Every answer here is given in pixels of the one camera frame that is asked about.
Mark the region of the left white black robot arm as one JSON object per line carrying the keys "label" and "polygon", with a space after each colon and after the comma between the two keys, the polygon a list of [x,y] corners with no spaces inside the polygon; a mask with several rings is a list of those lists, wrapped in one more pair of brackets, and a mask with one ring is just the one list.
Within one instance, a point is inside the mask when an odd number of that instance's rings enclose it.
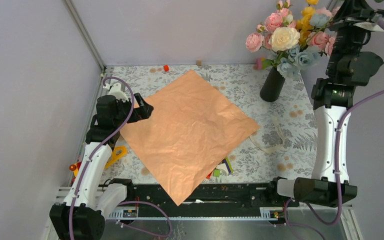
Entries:
{"label": "left white black robot arm", "polygon": [[53,205],[49,212],[60,240],[99,240],[105,221],[116,206],[134,202],[134,190],[122,183],[110,182],[108,189],[97,196],[102,173],[120,137],[120,127],[148,119],[154,109],[139,93],[133,96],[138,107],[124,93],[97,99],[77,176],[63,202]]}

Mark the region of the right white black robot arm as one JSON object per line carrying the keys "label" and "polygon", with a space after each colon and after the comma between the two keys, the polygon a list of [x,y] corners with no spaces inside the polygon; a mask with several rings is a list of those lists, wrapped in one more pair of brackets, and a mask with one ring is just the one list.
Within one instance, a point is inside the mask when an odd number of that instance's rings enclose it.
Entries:
{"label": "right white black robot arm", "polygon": [[362,51],[376,11],[364,0],[346,0],[333,18],[330,30],[337,33],[326,69],[311,97],[317,120],[316,161],[310,178],[274,178],[267,188],[267,201],[281,205],[287,198],[336,208],[354,199],[358,188],[351,185],[346,163],[348,121],[357,87],[364,87],[384,64],[374,52]]}

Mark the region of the blue flower stem bunch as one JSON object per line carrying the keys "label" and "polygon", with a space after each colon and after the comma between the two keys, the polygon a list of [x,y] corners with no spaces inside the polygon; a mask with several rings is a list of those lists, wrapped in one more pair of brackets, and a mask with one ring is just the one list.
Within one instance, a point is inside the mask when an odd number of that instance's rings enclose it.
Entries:
{"label": "blue flower stem bunch", "polygon": [[[300,52],[296,55],[295,61],[292,63],[285,62],[284,66],[289,67],[286,72],[281,72],[280,66],[276,67],[276,69],[284,78],[293,78],[297,76],[300,71],[316,65],[322,56],[326,55],[322,54],[317,46],[308,46],[305,49],[301,49],[300,46]],[[270,60],[270,66],[272,67],[274,67],[274,58]]]}

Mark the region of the peach wrapping paper sheet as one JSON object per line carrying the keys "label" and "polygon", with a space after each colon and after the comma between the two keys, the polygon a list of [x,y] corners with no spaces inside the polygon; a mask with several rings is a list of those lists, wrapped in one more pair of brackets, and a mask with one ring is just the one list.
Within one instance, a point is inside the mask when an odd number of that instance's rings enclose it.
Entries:
{"label": "peach wrapping paper sheet", "polygon": [[150,118],[120,133],[176,205],[259,129],[255,120],[189,70],[146,98]]}

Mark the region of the small pink rose stem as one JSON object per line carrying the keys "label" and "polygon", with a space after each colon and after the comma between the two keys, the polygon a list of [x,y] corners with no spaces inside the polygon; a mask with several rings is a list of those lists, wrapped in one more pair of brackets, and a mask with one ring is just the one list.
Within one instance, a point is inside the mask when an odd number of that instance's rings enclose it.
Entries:
{"label": "small pink rose stem", "polygon": [[312,14],[308,21],[309,25],[312,27],[314,36],[327,28],[339,9],[340,6],[337,6],[332,10],[328,10],[325,7],[315,10],[315,13]]}

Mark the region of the yellow rose stem bunch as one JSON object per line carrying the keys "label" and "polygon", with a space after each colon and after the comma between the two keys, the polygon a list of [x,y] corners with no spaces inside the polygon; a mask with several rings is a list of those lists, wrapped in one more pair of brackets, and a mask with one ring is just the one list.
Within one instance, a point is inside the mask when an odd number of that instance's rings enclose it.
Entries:
{"label": "yellow rose stem bunch", "polygon": [[301,47],[307,44],[307,39],[315,28],[310,24],[310,19],[316,12],[315,6],[319,3],[319,0],[306,0],[306,3],[308,6],[301,11],[302,18],[296,22],[296,29],[300,33],[299,44]]}

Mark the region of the cream white rose stem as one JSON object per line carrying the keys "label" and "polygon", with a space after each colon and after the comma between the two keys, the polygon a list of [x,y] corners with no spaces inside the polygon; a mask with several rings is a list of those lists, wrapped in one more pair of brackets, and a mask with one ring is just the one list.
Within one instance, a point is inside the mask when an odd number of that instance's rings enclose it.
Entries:
{"label": "cream white rose stem", "polygon": [[272,13],[265,20],[265,28],[269,31],[269,48],[276,54],[272,65],[277,68],[280,66],[282,73],[285,73],[288,66],[285,62],[292,63],[300,52],[299,44],[300,33],[296,28],[296,21],[292,14],[283,16],[279,12]]}

